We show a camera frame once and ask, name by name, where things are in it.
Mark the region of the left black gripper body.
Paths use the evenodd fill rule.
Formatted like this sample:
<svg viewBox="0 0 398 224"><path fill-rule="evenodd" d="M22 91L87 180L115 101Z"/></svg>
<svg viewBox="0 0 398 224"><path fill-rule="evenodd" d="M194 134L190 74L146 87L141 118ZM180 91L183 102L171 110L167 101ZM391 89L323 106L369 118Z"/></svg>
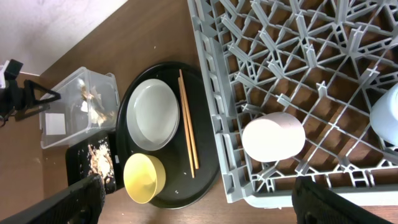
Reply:
<svg viewBox="0 0 398 224"><path fill-rule="evenodd" d="M16 80L9 80L7 84L7 88L1 89L1 120L20 116L26 106L25 89L20 88Z"/></svg>

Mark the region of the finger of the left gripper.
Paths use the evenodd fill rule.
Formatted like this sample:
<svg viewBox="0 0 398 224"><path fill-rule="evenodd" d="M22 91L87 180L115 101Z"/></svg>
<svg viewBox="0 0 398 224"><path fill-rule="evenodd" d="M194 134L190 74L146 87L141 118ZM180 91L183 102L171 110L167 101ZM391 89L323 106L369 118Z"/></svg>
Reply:
<svg viewBox="0 0 398 224"><path fill-rule="evenodd" d="M43 87L42 85L33 82L32 80L24 81L24 89L25 89L25 103L27 105L43 105L61 99L61 95L56 91L49 90ZM44 93L45 95L50 95L50 97L45 98L44 100L38 100L35 96L36 90Z"/></svg>
<svg viewBox="0 0 398 224"><path fill-rule="evenodd" d="M22 110L19 110L14 115L14 118L16 121L22 121L23 119L30 118L31 116L34 116L34 115L39 114L45 110L48 110L49 108L50 108L49 104L36 105L31 108L24 108Z"/></svg>

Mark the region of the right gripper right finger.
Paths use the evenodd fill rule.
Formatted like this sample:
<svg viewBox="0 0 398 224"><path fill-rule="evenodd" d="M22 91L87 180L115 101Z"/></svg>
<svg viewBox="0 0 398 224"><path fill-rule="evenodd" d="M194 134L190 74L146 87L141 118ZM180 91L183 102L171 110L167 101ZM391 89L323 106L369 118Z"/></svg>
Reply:
<svg viewBox="0 0 398 224"><path fill-rule="evenodd" d="M297 177L292 191L292 205L298 224L377 224L390 223L309 177Z"/></svg>

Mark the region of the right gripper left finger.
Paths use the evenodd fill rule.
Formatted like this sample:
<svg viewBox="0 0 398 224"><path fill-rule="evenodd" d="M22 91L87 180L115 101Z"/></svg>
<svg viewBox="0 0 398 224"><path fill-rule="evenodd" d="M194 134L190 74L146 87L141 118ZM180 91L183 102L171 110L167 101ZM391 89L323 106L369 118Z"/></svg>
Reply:
<svg viewBox="0 0 398 224"><path fill-rule="evenodd" d="M98 223L106 192L93 174L1 223Z"/></svg>

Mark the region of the peanut shells food scraps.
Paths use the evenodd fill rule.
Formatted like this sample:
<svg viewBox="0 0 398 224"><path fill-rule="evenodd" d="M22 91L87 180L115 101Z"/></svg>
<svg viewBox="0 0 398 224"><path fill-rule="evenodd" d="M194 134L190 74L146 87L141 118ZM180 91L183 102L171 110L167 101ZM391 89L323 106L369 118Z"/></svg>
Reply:
<svg viewBox="0 0 398 224"><path fill-rule="evenodd" d="M102 139L84 146L78 151L80 175L99 174L104 186L110 188L116 183L116 178L109 143Z"/></svg>

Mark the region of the yellow bowl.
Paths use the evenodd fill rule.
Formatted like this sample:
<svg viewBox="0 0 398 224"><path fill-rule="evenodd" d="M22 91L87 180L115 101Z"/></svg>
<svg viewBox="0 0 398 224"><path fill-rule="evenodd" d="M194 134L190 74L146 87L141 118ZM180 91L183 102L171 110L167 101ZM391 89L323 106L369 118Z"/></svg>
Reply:
<svg viewBox="0 0 398 224"><path fill-rule="evenodd" d="M165 186L165 168L158 158L136 153L124 166L123 180L127 194L133 201L149 203Z"/></svg>

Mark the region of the gold foil wrapper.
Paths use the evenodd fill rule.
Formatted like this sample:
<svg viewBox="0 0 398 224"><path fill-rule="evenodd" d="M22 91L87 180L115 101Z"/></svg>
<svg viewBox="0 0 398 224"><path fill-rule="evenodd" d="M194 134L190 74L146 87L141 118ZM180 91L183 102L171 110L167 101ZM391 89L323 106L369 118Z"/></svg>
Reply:
<svg viewBox="0 0 398 224"><path fill-rule="evenodd" d="M81 87L81 98L83 102L80 109L82 112L88 113L89 120L92 123L101 127L103 123L113 119L114 112L106 112L102 105L101 95L97 93L95 88L87 90L86 86L83 85Z"/></svg>

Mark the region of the pink plastic cup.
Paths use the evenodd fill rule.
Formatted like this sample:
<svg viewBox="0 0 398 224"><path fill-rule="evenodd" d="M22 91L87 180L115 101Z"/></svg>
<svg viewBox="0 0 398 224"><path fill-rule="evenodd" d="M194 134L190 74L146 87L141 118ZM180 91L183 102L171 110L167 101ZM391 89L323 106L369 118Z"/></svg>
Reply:
<svg viewBox="0 0 398 224"><path fill-rule="evenodd" d="M305 130L293 115L270 113L250 121L241 135L243 149L259 162L274 162L297 155L305 144Z"/></svg>

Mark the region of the light blue plastic cup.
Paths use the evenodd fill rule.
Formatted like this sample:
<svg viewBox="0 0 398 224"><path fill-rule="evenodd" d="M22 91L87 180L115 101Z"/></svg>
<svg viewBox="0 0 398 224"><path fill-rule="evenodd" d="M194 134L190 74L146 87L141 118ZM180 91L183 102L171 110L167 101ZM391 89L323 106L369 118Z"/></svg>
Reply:
<svg viewBox="0 0 398 224"><path fill-rule="evenodd" d="M376 101L371 109L370 123L379 137L397 145L397 84Z"/></svg>

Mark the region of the wooden chopstick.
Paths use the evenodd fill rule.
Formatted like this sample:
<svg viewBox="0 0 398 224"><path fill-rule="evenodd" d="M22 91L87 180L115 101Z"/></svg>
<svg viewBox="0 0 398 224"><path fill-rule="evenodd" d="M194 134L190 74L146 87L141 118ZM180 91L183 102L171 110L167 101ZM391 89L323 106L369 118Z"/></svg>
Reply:
<svg viewBox="0 0 398 224"><path fill-rule="evenodd" d="M195 144L195 137L193 133L193 126L192 126L192 119L190 116L190 110L189 110L189 104L188 104L188 98L187 98L187 93L184 85L184 80L183 80L183 73L182 70L179 70L179 81L180 81L180 92L182 94L181 99L182 103L184 104L184 111L185 111L185 119L187 122L187 128L188 128L188 134L189 134L189 140L190 140L190 148L192 150L192 159L193 163L196 169L199 169L199 161L198 161L198 155L197 155L197 147Z"/></svg>
<svg viewBox="0 0 398 224"><path fill-rule="evenodd" d="M182 84L181 84L180 78L178 78L178 87L179 87L179 91L180 91L180 99L181 99L181 105L182 105L183 125L184 125L185 139L186 139L186 144L187 144L188 160L190 163L190 170L191 170L192 178L194 179L195 178L195 168L194 168L194 164L193 164L192 148L191 148L191 143L190 143L188 123L187 123L187 114L185 111L185 102L183 99Z"/></svg>

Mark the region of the white napkin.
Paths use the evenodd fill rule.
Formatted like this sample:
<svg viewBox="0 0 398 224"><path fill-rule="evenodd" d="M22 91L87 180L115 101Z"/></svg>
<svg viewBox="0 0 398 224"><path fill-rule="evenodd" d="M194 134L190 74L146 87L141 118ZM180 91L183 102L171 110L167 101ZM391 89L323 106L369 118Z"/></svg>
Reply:
<svg viewBox="0 0 398 224"><path fill-rule="evenodd" d="M81 110L83 112L88 113L89 109L89 101L92 104L92 107L94 110L99 111L100 109L103 109L102 104L101 104L101 97L97 93L95 87L93 87L90 90L86 89L86 85L82 79L78 79L78 86L80 87L81 90L81 98L83 100L83 103L81 105Z"/></svg>

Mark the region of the grey dishwasher rack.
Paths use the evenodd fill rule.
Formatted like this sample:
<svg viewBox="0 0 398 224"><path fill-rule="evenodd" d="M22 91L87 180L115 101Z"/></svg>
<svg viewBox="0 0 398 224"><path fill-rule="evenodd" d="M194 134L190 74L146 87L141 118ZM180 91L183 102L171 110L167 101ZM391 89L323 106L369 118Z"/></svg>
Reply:
<svg viewBox="0 0 398 224"><path fill-rule="evenodd" d="M289 207L306 176L360 206L397 204L397 145L371 110L397 89L396 1L195 1L188 8L226 199ZM295 116L302 150L261 162L253 120Z"/></svg>

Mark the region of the black rectangular tray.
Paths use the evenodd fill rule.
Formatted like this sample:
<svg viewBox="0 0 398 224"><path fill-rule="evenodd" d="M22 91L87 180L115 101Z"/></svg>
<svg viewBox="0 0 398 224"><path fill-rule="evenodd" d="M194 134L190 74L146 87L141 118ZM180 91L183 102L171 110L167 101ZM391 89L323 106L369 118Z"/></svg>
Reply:
<svg viewBox="0 0 398 224"><path fill-rule="evenodd" d="M79 159L78 159L78 151L80 149L85 148L84 144L87 143L94 143L94 141L98 140L107 140L110 146L111 150L111 158L113 162L113 167L114 167L114 175L116 178L116 183L111 185L110 188L105 187L105 191L107 194L112 194L115 191L121 189L124 187L123 183L123 171L122 167L119 161L119 157L117 154L116 150L116 134L114 132L106 132L106 131L101 131L98 132L91 137L71 146L69 149L67 149L66 154L65 154L65 161L66 161L66 167L67 167L67 179L68 179L68 185L72 185L86 177L82 177L80 175L80 169L79 169Z"/></svg>

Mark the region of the clear plastic storage bin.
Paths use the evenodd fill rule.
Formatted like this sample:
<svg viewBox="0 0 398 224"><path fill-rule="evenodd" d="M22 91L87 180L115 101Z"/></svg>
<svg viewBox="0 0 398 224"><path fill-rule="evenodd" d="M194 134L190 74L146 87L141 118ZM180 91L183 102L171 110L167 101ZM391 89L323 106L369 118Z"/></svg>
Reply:
<svg viewBox="0 0 398 224"><path fill-rule="evenodd" d="M101 95L106 112L114 112L113 119L106 121L101 127L92 123L88 113L80 109L83 100L78 86L79 78L84 81L87 90L95 87ZM42 149L72 146L100 131L115 129L120 101L116 79L112 73L103 75L80 67L52 90L59 93L61 99L49 103L50 108L39 114Z"/></svg>

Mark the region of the round black serving tray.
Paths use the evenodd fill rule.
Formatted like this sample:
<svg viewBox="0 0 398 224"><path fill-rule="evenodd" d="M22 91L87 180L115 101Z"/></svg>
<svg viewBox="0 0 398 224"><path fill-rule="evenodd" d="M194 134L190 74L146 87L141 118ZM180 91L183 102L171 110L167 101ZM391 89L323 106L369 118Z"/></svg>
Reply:
<svg viewBox="0 0 398 224"><path fill-rule="evenodd" d="M116 150L120 164L135 153L145 153L130 137L127 130L127 104L134 89L143 81L158 78L179 95L179 76L183 77L193 137L197 148L199 168L192 175L190 171L187 143L183 124L179 124L173 139L163 148L152 153L165 167L164 189L150 201L150 204L166 209L179 209L199 201L218 181L220 165L215 137L206 99L201 71L182 62L162 62L141 72L130 84L119 107L116 123Z"/></svg>

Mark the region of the grey round plate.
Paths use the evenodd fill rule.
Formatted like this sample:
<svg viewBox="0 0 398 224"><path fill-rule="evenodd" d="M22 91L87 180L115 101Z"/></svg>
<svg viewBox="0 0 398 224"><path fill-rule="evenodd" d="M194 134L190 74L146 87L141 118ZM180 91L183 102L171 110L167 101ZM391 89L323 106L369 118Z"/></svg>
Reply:
<svg viewBox="0 0 398 224"><path fill-rule="evenodd" d="M157 151L171 141L180 121L180 107L171 87L159 79L140 83L126 110L127 129L141 149Z"/></svg>

